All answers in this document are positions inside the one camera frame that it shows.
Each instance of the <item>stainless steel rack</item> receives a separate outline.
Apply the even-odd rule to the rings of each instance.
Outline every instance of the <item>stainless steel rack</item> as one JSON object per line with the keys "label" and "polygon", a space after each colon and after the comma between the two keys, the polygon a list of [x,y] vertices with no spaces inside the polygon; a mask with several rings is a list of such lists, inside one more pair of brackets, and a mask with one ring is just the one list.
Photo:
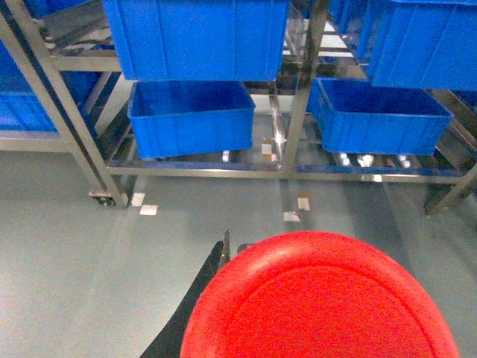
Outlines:
{"label": "stainless steel rack", "polygon": [[[272,113],[256,115],[253,148],[152,161],[136,157],[125,115],[131,82],[119,76],[114,50],[94,47],[111,44],[101,2],[89,1],[40,21],[31,18],[22,0],[1,0],[0,5],[1,40],[58,129],[58,135],[41,137],[0,132],[0,149],[72,152],[92,184],[90,195],[102,201],[126,206],[119,178],[138,175],[446,184],[427,204],[430,214],[457,203],[477,185],[477,117],[449,91],[433,92],[456,115],[434,156],[333,155],[321,148],[319,130],[306,113],[312,79],[365,77],[353,59],[326,62],[327,52],[347,51],[321,45],[323,35],[334,34],[325,31],[329,0],[315,2],[304,44],[297,18],[291,17],[285,47],[289,53],[277,80],[246,84],[252,94],[268,96]],[[61,71],[104,73],[88,106],[97,110],[99,139],[91,137]],[[280,110],[282,95],[294,96],[289,115]],[[275,161],[261,155],[263,140],[274,144]]]}

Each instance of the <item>metal rack leg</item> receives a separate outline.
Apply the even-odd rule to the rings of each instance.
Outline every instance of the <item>metal rack leg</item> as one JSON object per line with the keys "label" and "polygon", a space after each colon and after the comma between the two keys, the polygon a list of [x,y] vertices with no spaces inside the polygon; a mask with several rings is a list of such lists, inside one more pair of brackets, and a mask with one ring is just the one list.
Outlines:
{"label": "metal rack leg", "polygon": [[83,173],[86,175],[91,190],[103,190],[103,186],[101,185],[99,179],[96,177],[96,174],[92,169],[88,158],[81,151],[81,148],[76,145],[77,138],[75,138],[74,134],[70,131],[70,129],[64,122],[63,117],[60,111],[57,109],[56,104],[51,99],[39,75],[35,71],[33,65],[30,63],[26,53],[24,53],[23,48],[21,47],[18,40],[15,38],[14,33],[11,31],[3,16],[0,16],[0,38],[4,45],[7,47],[8,51],[13,55],[15,61],[19,64],[19,68],[22,71],[22,74],[25,76],[28,83],[31,85],[31,88],[37,95],[38,99],[42,102],[43,107],[53,121],[54,126],[58,130],[58,133],[61,135],[61,138],[64,139],[65,145],[69,147],[69,151],[72,153],[78,165],[83,170]]}
{"label": "metal rack leg", "polygon": [[282,167],[283,171],[287,173],[294,171],[306,106],[312,88],[312,80],[318,67],[318,52],[325,31],[328,7],[329,0],[315,1],[312,15],[310,16],[309,29],[306,33],[305,54],[293,101],[290,128],[288,129],[285,153],[283,155]]}
{"label": "metal rack leg", "polygon": [[[1,19],[1,38],[7,42],[7,47],[10,53],[15,58],[22,71],[26,71],[29,76],[28,83],[34,88],[43,107],[47,110],[52,118],[57,119],[55,125],[61,128],[60,134],[68,136],[64,127],[66,124],[60,119],[64,119],[72,128],[70,130],[72,152],[76,152],[75,145],[80,148],[86,162],[89,161],[89,166],[95,173],[96,180],[101,183],[100,189],[95,185],[90,193],[93,197],[111,197],[117,205],[126,206],[127,196],[117,187],[113,177],[107,172],[106,164],[101,156],[94,139],[91,137],[88,127],[84,123],[83,117],[73,100],[68,87],[66,87],[60,71],[54,67],[51,61],[48,49],[43,42],[43,39],[34,24],[29,12],[22,1],[6,0],[7,8],[13,15],[15,22],[11,26],[16,27],[16,33],[26,43],[21,44],[16,38],[12,28],[4,17]],[[85,160],[75,157],[78,160],[81,168],[88,173]],[[87,174],[90,181],[93,177]]]}
{"label": "metal rack leg", "polygon": [[443,197],[434,197],[425,207],[426,214],[432,215],[442,209],[456,205],[477,188],[477,164]]}

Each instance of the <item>shelf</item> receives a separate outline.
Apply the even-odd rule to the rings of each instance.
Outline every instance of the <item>shelf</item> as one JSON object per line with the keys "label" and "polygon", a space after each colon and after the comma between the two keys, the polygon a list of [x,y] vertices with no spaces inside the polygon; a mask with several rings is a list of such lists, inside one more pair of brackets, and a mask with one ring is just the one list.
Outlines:
{"label": "shelf", "polygon": [[0,131],[0,151],[67,153],[70,149],[57,133]]}

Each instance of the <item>metal shelf frame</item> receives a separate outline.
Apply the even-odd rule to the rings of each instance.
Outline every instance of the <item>metal shelf frame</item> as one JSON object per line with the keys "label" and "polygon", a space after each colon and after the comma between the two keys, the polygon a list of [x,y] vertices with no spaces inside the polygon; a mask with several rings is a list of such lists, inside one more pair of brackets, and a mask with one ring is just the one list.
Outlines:
{"label": "metal shelf frame", "polygon": [[[298,180],[339,180],[339,181],[367,181],[367,182],[394,182],[394,183],[429,183],[447,184],[453,186],[448,193],[435,196],[427,205],[428,214],[456,204],[469,195],[477,186],[477,165],[470,170],[452,167],[452,160],[443,160],[440,157],[417,158],[409,156],[412,166],[407,168],[399,163],[397,157],[374,156],[372,166],[358,164],[356,158],[350,155],[352,165],[340,163],[337,156],[330,155],[329,165],[302,165],[297,163],[297,153],[303,144],[301,138],[303,123],[306,118],[306,106],[312,85],[312,79],[320,75],[333,75],[347,78],[365,78],[365,74],[356,64],[354,65],[330,65],[322,63],[319,59],[320,51],[329,51],[329,48],[321,47],[328,19],[329,0],[315,1],[312,15],[306,31],[306,41],[303,48],[293,44],[290,36],[286,39],[287,48],[291,55],[285,56],[284,64],[279,77],[271,83],[247,84],[251,93],[266,94],[270,99],[272,109],[272,125],[277,155],[276,162],[269,163],[234,163],[233,160],[221,161],[144,161],[136,158],[136,146],[130,133],[130,125],[125,118],[125,103],[128,94],[120,93],[118,87],[114,87],[104,107],[114,107],[116,111],[104,111],[99,114],[96,128],[106,138],[102,142],[95,141],[75,104],[63,78],[61,71],[94,71],[107,72],[101,86],[104,87],[108,76],[112,72],[120,72],[118,58],[114,50],[75,50],[77,41],[85,41],[84,38],[95,31],[102,31],[103,40],[107,41],[110,33],[105,28],[104,18],[98,13],[97,16],[88,18],[86,24],[70,26],[67,31],[53,32],[60,34],[57,37],[50,36],[48,41],[42,36],[41,27],[29,15],[22,0],[1,0],[0,6],[2,17],[0,18],[0,37],[8,50],[16,60],[23,74],[34,89],[38,98],[47,110],[49,116],[57,126],[58,138],[32,138],[29,137],[28,147],[34,150],[35,143],[45,140],[52,151],[61,151],[64,145],[69,144],[68,150],[75,156],[85,175],[92,183],[92,196],[103,195],[113,198],[119,206],[127,205],[127,197],[124,190],[118,184],[117,177],[121,176],[176,176],[176,177],[202,177],[202,178],[255,178],[255,179],[298,179]],[[85,7],[101,7],[100,0],[93,0],[85,5],[80,5],[84,13]],[[61,30],[61,19],[77,18],[72,8],[71,13],[64,12],[64,17],[57,17],[54,21],[43,20],[45,24],[57,23]],[[120,84],[125,84],[124,78],[118,79]],[[102,88],[99,86],[94,92],[92,102],[101,97]],[[446,97],[448,91],[435,93]],[[278,95],[294,95],[289,124],[284,120],[279,108]],[[452,101],[444,103],[449,107],[455,105]],[[456,117],[465,113],[460,110]],[[465,125],[455,120],[450,128],[456,136],[468,145],[475,145],[475,137],[465,130]],[[14,150],[21,146],[22,137],[9,138],[2,136],[0,132],[0,149]],[[116,156],[119,148],[124,147],[124,142],[129,142],[129,148],[125,158]]]}

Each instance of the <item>crate rim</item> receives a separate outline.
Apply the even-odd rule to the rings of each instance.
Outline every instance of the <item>crate rim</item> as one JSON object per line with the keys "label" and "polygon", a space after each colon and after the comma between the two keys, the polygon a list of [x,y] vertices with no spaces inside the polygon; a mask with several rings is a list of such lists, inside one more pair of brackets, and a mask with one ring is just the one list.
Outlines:
{"label": "crate rim", "polygon": [[444,115],[444,114],[434,114],[433,115],[433,114],[404,114],[404,113],[368,113],[368,112],[346,112],[346,111],[336,110],[335,106],[333,105],[333,103],[329,99],[328,93],[326,92],[326,90],[323,87],[323,84],[322,84],[323,79],[324,80],[333,80],[333,81],[342,81],[342,82],[354,81],[354,82],[368,82],[368,83],[370,83],[370,81],[368,79],[364,79],[364,78],[356,78],[356,79],[355,78],[331,78],[331,77],[315,78],[315,81],[317,81],[318,85],[320,86],[320,90],[323,93],[323,97],[325,98],[326,103],[329,105],[330,109],[332,109],[334,113],[346,114],[347,116],[349,116],[349,115],[351,115],[351,116],[362,116],[362,115],[383,116],[383,115],[388,115],[388,116],[413,117],[413,118],[415,118],[415,117],[429,118],[431,116],[432,118],[442,118],[442,119],[449,118],[449,117],[452,117],[452,118],[455,117],[455,114],[453,112],[451,112],[449,109],[447,109],[447,107],[445,107],[443,104],[441,104],[437,99],[435,99],[431,95],[431,93],[429,93],[425,89],[420,89],[420,90],[422,92],[424,92],[425,95],[428,96],[431,100],[436,102],[444,110],[444,112],[447,113],[447,115]]}
{"label": "crate rim", "polygon": [[238,111],[243,111],[243,110],[253,110],[255,111],[256,105],[255,102],[253,101],[252,97],[250,96],[250,93],[247,91],[245,88],[244,84],[242,82],[236,82],[236,81],[224,81],[224,82],[230,82],[230,83],[237,83],[240,84],[240,87],[244,90],[244,94],[247,97],[247,102],[249,103],[249,107],[242,107],[242,108],[231,108],[231,109],[225,109],[225,110],[200,110],[200,111],[188,111],[188,112],[180,112],[180,113],[164,113],[164,114],[151,114],[148,116],[133,116],[132,114],[132,106],[133,106],[133,94],[136,91],[136,87],[140,84],[154,84],[154,83],[161,83],[161,82],[167,82],[167,81],[136,81],[133,84],[133,87],[131,88],[131,94],[130,94],[130,99],[129,103],[127,104],[127,117],[130,119],[158,119],[158,118],[168,118],[168,117],[175,117],[175,116],[184,116],[188,114],[197,114],[197,113],[223,113],[223,112],[238,112]]}

